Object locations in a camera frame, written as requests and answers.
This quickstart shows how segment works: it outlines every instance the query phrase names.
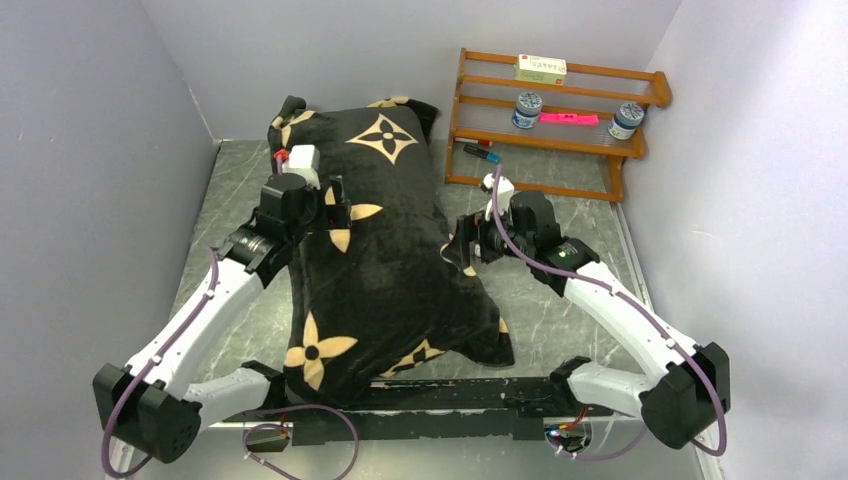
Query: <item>pink object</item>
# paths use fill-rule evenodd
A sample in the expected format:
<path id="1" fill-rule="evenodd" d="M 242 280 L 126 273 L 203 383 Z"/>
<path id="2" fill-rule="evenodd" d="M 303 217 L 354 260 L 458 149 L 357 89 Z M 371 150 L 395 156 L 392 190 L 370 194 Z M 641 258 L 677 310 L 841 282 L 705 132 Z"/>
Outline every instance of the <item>pink object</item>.
<path id="1" fill-rule="evenodd" d="M 577 115 L 576 113 L 540 113 L 542 123 L 562 123 L 566 125 L 597 125 L 597 115 Z"/>

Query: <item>wall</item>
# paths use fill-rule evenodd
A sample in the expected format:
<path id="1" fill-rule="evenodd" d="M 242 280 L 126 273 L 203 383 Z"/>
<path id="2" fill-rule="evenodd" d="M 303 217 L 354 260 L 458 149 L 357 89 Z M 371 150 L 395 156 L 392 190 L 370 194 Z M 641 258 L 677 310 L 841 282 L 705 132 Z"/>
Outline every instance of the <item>wall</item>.
<path id="1" fill-rule="evenodd" d="M 731 356 L 729 479 L 848 478 L 844 2 L 684 0 L 625 168 L 657 310 Z"/>
<path id="2" fill-rule="evenodd" d="M 460 47 L 641 69 L 680 0 L 142 3 L 212 134 L 257 139 L 289 94 L 333 110 L 407 95 L 450 112 Z"/>
<path id="3" fill-rule="evenodd" d="M 0 478 L 102 478 L 91 380 L 166 322 L 216 147 L 137 1 L 4 1 L 0 58 Z"/>

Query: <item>marble tabletop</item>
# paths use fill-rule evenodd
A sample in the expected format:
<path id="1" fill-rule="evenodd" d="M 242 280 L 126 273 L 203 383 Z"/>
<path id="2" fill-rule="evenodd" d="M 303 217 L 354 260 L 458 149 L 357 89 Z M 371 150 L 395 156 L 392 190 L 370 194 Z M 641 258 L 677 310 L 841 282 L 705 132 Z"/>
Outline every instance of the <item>marble tabletop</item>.
<path id="1" fill-rule="evenodd" d="M 604 188 L 604 169 L 597 157 L 505 145 L 495 145 L 491 150 L 501 155 L 504 174 L 513 181 Z M 459 214 L 484 206 L 486 198 L 478 188 L 445 185 L 441 181 L 445 144 L 435 142 L 431 151 L 434 188 L 438 189 L 451 222 Z M 454 173 L 482 176 L 493 171 L 493 167 L 460 148 L 454 153 Z M 174 311 L 186 302 L 208 269 L 204 247 L 220 245 L 248 218 L 258 202 L 259 189 L 269 169 L 268 146 L 264 141 L 228 141 L 222 144 L 197 220 Z M 638 296 L 634 267 L 624 247 L 621 225 L 614 208 L 598 200 L 549 198 L 563 233 L 583 240 L 598 252 L 624 286 Z M 500 369 L 483 367 L 451 352 L 394 378 L 540 376 L 547 375 L 563 360 L 575 355 L 589 356 L 614 368 L 639 371 L 632 357 L 587 313 L 536 282 L 520 261 L 502 259 L 475 268 L 509 324 L 515 366 Z M 203 362 L 195 381 L 227 375 L 244 361 L 252 359 L 282 370 L 291 311 L 289 278 L 284 270 L 222 335 Z"/>

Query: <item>plastic container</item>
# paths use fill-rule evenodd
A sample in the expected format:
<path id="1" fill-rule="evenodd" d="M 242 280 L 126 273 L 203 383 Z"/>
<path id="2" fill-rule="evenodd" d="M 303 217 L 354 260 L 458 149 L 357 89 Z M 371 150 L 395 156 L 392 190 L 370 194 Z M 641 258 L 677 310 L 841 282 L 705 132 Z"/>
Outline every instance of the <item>plastic container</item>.
<path id="1" fill-rule="evenodd" d="M 633 135 L 636 127 L 642 123 L 644 118 L 645 111 L 642 110 L 642 107 L 633 102 L 624 103 L 610 120 L 607 131 L 619 140 L 627 140 Z"/>
<path id="2" fill-rule="evenodd" d="M 512 123 L 518 128 L 533 128 L 542 111 L 542 97 L 533 92 L 518 95 L 515 110 L 512 111 Z"/>

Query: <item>wooden shelf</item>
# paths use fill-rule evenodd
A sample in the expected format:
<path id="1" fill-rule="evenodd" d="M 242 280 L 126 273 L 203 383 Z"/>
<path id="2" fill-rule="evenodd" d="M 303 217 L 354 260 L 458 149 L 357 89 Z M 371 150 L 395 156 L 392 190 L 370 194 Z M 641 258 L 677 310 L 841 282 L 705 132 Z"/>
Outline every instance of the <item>wooden shelf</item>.
<path id="1" fill-rule="evenodd" d="M 579 97 L 607 99 L 618 108 L 620 101 L 631 101 L 643 108 L 650 105 L 665 107 L 671 102 L 671 89 L 663 72 L 640 72 L 620 68 L 598 67 L 568 63 L 565 85 L 547 85 L 515 80 L 516 57 L 495 53 L 460 51 L 459 71 L 456 80 L 451 115 L 448 152 L 445 160 L 445 182 L 477 185 L 482 179 L 454 175 L 453 142 L 456 137 L 476 140 L 492 140 L 511 145 L 537 148 L 551 148 L 570 152 L 603 155 L 606 157 L 610 192 L 593 192 L 538 184 L 516 183 L 520 190 L 537 190 L 555 195 L 578 196 L 619 202 L 624 197 L 621 181 L 621 168 L 628 157 L 644 156 L 646 146 L 642 128 L 637 128 L 628 140 L 617 140 L 607 132 L 607 125 L 613 117 L 611 112 L 581 110 L 555 105 L 546 99 L 542 111 L 545 113 L 577 113 L 579 115 L 597 115 L 600 119 L 595 126 L 558 125 L 537 123 L 532 129 L 520 129 L 512 124 L 514 100 L 486 98 L 463 94 L 463 86 L 472 84 L 490 87 L 519 88 L 522 90 L 551 92 L 563 95 L 569 103 Z M 591 105 L 592 108 L 607 108 Z"/>

